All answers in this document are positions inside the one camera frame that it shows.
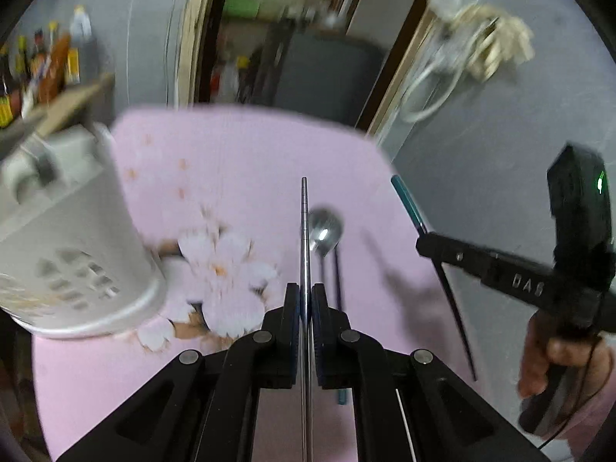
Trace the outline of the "person's right hand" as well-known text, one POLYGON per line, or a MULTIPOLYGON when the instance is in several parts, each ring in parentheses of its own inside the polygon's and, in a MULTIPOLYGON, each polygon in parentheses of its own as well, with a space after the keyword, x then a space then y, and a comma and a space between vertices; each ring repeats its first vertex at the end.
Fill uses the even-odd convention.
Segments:
POLYGON ((599 393, 607 384, 614 366, 613 350, 603 338, 573 342, 556 335, 556 320, 538 311, 528 321, 520 364, 518 392, 521 398, 542 393, 548 385, 550 365, 575 369, 577 385, 572 401, 580 394, 581 403, 599 393))

